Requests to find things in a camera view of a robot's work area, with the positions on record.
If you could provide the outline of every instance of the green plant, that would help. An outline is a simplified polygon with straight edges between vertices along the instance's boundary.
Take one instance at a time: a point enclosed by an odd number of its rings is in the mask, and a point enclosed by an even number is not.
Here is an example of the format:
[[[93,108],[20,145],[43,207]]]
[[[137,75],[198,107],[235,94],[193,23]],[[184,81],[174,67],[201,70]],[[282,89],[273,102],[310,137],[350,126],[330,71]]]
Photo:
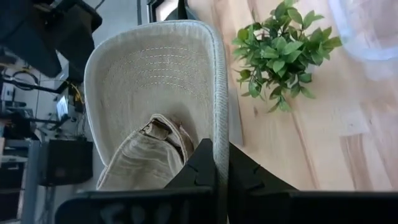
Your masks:
[[[234,56],[246,60],[244,70],[238,71],[243,82],[249,83],[249,91],[243,96],[261,97],[261,90],[275,86],[270,100],[277,100],[269,112],[279,108],[291,111],[286,96],[295,98],[302,93],[308,98],[315,98],[303,84],[312,81],[312,74],[307,73],[307,67],[321,65],[323,59],[330,59],[330,52],[341,46],[339,37],[330,38],[331,27],[321,30],[317,28],[312,34],[305,34],[312,22],[323,19],[322,15],[309,12],[304,18],[293,7],[293,0],[285,0],[275,10],[270,18],[263,23],[255,22],[239,30],[233,44],[238,48]]]

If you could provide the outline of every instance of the speaker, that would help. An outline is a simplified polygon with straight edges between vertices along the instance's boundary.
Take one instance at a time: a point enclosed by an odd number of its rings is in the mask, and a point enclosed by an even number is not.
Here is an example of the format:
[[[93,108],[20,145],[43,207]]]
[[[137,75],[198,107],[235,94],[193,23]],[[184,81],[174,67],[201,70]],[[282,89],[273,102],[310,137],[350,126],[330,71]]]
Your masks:
[[[39,185],[80,184],[93,176],[93,143],[50,140],[40,151]]]

